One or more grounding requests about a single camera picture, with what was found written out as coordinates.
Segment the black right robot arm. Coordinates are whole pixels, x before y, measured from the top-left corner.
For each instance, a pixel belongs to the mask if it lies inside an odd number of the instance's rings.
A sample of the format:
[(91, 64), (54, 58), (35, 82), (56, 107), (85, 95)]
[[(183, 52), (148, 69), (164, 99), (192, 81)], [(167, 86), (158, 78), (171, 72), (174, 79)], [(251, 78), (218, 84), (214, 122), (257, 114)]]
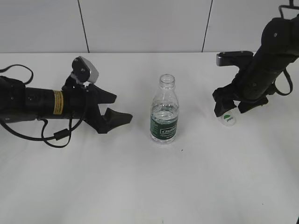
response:
[(213, 92), (216, 117), (238, 108), (245, 113), (268, 103), (267, 96), (275, 93), (283, 96), (275, 81), (284, 73), (290, 90), (293, 84), (286, 68), (299, 57), (299, 20), (274, 18), (264, 28), (261, 46), (251, 51), (220, 52), (216, 56), (218, 66), (236, 66), (238, 73), (232, 82)]

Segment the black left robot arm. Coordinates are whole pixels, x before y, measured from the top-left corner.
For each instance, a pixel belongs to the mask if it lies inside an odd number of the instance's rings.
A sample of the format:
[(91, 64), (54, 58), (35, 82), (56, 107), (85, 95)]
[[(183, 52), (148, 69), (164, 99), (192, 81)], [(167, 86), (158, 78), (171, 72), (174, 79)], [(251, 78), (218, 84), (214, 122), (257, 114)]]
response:
[(132, 115), (107, 108), (100, 113), (100, 104), (111, 104), (116, 95), (94, 84), (85, 86), (67, 78), (60, 91), (26, 87), (16, 79), (0, 77), (0, 119), (5, 123), (35, 119), (82, 119), (99, 134), (128, 124)]

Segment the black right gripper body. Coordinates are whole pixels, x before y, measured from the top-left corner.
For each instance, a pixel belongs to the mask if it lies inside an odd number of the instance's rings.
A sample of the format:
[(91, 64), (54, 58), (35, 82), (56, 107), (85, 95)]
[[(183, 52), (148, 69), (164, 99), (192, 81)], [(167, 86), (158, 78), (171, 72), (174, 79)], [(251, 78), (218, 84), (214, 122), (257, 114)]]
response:
[(234, 100), (248, 103), (258, 101), (266, 95), (279, 75), (279, 56), (253, 56), (246, 68), (239, 69), (231, 83)]

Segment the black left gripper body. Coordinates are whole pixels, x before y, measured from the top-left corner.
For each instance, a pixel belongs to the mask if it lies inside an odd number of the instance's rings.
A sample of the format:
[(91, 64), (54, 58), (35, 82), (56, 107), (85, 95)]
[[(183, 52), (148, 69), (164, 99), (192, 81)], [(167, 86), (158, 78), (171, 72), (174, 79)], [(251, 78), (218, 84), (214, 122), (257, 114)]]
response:
[(105, 91), (94, 84), (66, 83), (62, 87), (64, 94), (64, 113), (70, 119), (78, 119), (75, 125), (70, 125), (75, 130), (83, 121), (96, 131), (105, 130), (105, 119), (102, 117), (99, 104), (105, 103)]

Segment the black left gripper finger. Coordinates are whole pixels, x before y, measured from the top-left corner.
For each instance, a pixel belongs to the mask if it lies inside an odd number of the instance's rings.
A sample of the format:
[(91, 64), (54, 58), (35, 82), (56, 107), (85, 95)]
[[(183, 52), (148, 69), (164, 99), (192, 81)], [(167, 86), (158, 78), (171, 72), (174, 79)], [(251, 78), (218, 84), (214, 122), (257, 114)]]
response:
[(107, 108), (104, 115), (100, 114), (97, 132), (99, 134), (108, 133), (119, 126), (129, 124), (132, 118), (132, 114), (117, 112)]
[(92, 84), (93, 92), (93, 111), (99, 111), (98, 104), (113, 104), (116, 100), (116, 95), (107, 92), (96, 85)]

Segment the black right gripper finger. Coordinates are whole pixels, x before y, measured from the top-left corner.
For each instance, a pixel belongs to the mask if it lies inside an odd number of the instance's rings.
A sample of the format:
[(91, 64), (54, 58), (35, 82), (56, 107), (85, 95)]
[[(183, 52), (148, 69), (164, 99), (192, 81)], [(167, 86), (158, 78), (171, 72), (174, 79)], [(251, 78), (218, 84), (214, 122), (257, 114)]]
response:
[(266, 105), (267, 103), (268, 103), (268, 99), (266, 97), (264, 97), (254, 103), (240, 102), (238, 105), (238, 109), (239, 109), (240, 113), (245, 113), (245, 112), (248, 112), (251, 109), (254, 109), (256, 107)]
[(227, 88), (217, 88), (213, 94), (215, 101), (214, 113), (216, 117), (222, 116), (224, 113), (235, 109), (233, 92)]

